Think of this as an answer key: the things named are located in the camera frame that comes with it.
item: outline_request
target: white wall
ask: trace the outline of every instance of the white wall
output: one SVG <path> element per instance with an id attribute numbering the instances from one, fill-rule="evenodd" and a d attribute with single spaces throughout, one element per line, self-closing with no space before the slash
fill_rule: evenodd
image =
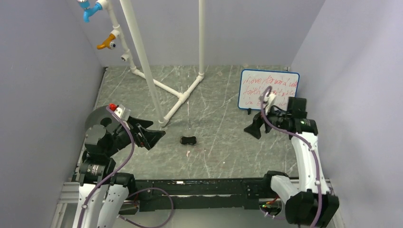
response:
<path id="1" fill-rule="evenodd" d="M 67 0 L 92 47 L 112 24 L 106 11 L 83 22 L 76 0 Z M 325 0 L 206 0 L 206 64 L 290 65 Z M 139 64 L 119 0 L 111 0 Z M 197 0 L 132 0 L 151 65 L 198 64 Z M 103 66 L 124 65 L 122 49 L 96 50 Z"/>
<path id="2" fill-rule="evenodd" d="M 292 69 L 346 227 L 402 227 L 403 2 L 326 0 Z"/>
<path id="3" fill-rule="evenodd" d="M 65 1 L 2 1 L 0 21 L 0 227 L 47 228 L 102 67 Z"/>

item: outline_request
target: whiteboard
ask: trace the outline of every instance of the whiteboard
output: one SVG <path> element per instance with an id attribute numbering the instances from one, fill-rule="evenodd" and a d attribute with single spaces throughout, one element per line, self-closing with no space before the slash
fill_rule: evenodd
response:
<path id="1" fill-rule="evenodd" d="M 286 110 L 288 98 L 297 92 L 298 82 L 298 73 L 244 69 L 240 75 L 238 108 L 260 110 L 259 96 L 270 85 L 277 95 L 274 104 Z"/>

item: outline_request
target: table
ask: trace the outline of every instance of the table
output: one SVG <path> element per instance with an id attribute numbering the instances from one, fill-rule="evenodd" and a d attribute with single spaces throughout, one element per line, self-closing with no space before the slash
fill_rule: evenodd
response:
<path id="1" fill-rule="evenodd" d="M 250 69 L 282 70 L 282 66 L 249 66 Z M 238 108 L 240 74 L 243 66 L 206 66 L 205 78 L 188 101 L 161 128 L 147 83 L 129 67 L 108 67 L 100 88 L 97 106 L 123 104 L 131 116 L 153 120 L 150 129 L 166 135 L 150 151 L 136 148 L 121 172 L 136 179 L 202 179 L 263 177 L 269 170 L 298 176 L 297 160 L 288 136 L 272 130 L 257 140 L 243 128 L 257 111 L 247 115 Z M 184 92 L 195 80 L 198 66 L 151 66 L 154 79 Z M 163 113 L 177 98 L 157 87 Z M 196 136 L 196 145 L 182 145 L 181 136 Z M 114 155 L 116 164 L 128 156 L 130 146 Z"/>

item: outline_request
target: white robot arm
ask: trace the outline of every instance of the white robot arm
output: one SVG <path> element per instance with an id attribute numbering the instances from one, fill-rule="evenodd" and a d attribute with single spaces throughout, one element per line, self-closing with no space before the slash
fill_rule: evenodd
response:
<path id="1" fill-rule="evenodd" d="M 86 120 L 86 150 L 79 167 L 74 228 L 113 226 L 124 200 L 136 192 L 136 187 L 133 174 L 114 171 L 116 163 L 111 156 L 130 143 L 151 149 L 165 135 L 165 131 L 148 130 L 153 122 L 132 118 L 123 105 L 110 104 L 108 109 L 100 107 Z"/>
<path id="2" fill-rule="evenodd" d="M 297 134 L 308 140 L 312 145 L 312 148 L 315 150 L 319 162 L 320 187 L 322 194 L 326 195 L 326 193 L 330 192 L 330 189 L 325 182 L 322 167 L 320 165 L 319 154 L 317 152 L 317 136 L 313 133 L 305 132 Z M 300 191 L 307 192 L 309 190 L 312 191 L 312 193 L 318 194 L 318 185 L 316 184 L 316 164 L 312 152 L 309 151 L 308 146 L 297 137 L 293 137 L 291 142 L 297 156 L 299 189 L 297 189 L 286 176 L 274 176 L 271 179 L 272 190 L 280 196 L 284 203 Z"/>
<path id="3" fill-rule="evenodd" d="M 336 212 L 338 197 L 330 195 L 318 154 L 316 122 L 307 119 L 306 99 L 289 97 L 287 110 L 274 106 L 276 95 L 267 92 L 262 100 L 263 113 L 254 116 L 251 125 L 244 129 L 255 138 L 261 137 L 260 127 L 265 124 L 268 133 L 272 128 L 290 135 L 297 157 L 299 189 L 278 171 L 269 171 L 270 189 L 285 204 L 287 222 L 290 224 L 325 226 Z"/>

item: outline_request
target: small black object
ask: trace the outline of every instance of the small black object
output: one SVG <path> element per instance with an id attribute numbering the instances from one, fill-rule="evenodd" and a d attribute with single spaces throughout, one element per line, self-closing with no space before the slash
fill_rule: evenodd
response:
<path id="1" fill-rule="evenodd" d="M 192 137 L 181 136 L 181 144 L 183 145 L 195 145 L 196 142 L 197 141 L 195 136 Z"/>

